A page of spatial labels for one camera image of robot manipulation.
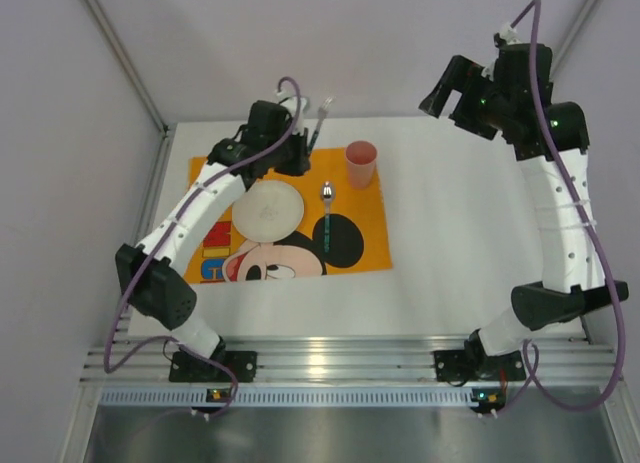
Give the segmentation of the green handled fork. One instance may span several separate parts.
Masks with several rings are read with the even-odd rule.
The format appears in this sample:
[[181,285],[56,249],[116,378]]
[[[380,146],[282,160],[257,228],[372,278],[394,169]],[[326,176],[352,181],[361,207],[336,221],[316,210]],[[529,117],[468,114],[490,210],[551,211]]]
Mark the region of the green handled fork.
[[310,155],[313,152],[313,149],[315,148],[315,145],[317,143],[317,140],[319,138],[320,132],[321,132],[321,128],[323,126],[323,123],[325,121],[325,119],[327,118],[328,114],[329,114],[329,110],[331,108],[331,105],[334,101],[334,97],[330,96],[328,98],[325,99],[325,101],[319,106],[318,111],[317,111],[317,122],[316,125],[314,127],[314,130],[312,132],[311,138],[308,142],[307,145],[307,154]]

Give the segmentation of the cream round plate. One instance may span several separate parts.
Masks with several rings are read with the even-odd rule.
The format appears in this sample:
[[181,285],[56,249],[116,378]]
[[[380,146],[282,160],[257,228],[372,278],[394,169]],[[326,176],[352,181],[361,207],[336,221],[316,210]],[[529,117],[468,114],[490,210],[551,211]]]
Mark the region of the cream round plate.
[[232,206],[232,223],[246,240],[274,243],[293,233],[302,222],[301,194],[279,180],[255,183]]

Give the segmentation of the green handled spoon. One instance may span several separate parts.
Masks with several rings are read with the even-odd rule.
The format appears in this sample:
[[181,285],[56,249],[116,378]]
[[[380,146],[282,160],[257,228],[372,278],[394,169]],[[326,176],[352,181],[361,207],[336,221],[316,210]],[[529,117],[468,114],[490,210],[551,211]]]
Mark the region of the green handled spoon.
[[331,207],[335,200],[335,189],[330,181],[325,181],[322,190],[321,197],[324,205],[324,218],[323,218],[323,247],[324,252],[328,253],[331,246]]

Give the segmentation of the pink plastic cup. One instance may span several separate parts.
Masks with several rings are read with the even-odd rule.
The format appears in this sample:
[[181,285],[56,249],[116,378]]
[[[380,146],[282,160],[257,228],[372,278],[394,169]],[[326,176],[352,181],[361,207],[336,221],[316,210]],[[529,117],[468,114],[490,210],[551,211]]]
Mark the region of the pink plastic cup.
[[368,141],[354,141],[346,147],[347,175],[353,188],[364,189],[371,183],[377,156],[376,147]]

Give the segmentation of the orange cartoon cloth placemat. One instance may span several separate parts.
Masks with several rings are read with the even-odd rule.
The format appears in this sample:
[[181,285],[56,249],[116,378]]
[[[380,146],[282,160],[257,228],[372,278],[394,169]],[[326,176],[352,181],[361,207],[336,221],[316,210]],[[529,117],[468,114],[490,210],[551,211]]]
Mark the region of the orange cartoon cloth placemat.
[[287,236],[259,242],[236,228],[231,208],[199,244],[184,277],[191,284],[285,280],[389,270],[393,267],[379,176],[355,189],[343,148],[320,149],[303,177],[269,172],[291,189],[285,203],[297,222]]

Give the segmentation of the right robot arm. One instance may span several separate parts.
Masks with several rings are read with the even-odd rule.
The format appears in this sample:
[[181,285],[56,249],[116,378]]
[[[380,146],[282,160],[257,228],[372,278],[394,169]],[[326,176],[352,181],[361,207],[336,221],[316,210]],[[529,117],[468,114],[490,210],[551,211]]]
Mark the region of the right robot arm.
[[513,147],[534,207],[542,277],[514,287],[510,308],[467,338],[464,351],[478,369],[514,354],[547,326],[629,297],[626,282],[606,275],[592,241],[586,118],[575,102],[553,102],[551,62],[543,44],[504,44],[491,68],[455,55],[419,105],[439,117],[458,92],[454,125],[487,140],[501,135]]

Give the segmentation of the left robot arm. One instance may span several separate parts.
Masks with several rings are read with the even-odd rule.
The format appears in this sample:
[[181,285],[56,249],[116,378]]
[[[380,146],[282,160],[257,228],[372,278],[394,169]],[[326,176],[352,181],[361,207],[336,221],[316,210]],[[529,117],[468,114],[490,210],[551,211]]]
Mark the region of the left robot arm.
[[253,103],[247,122],[213,146],[169,215],[139,243],[117,250],[121,309],[132,306],[156,321],[189,353],[218,358],[223,339],[196,314],[197,295],[184,273],[213,224],[257,180],[271,170],[289,176],[309,170],[308,106],[295,95]]

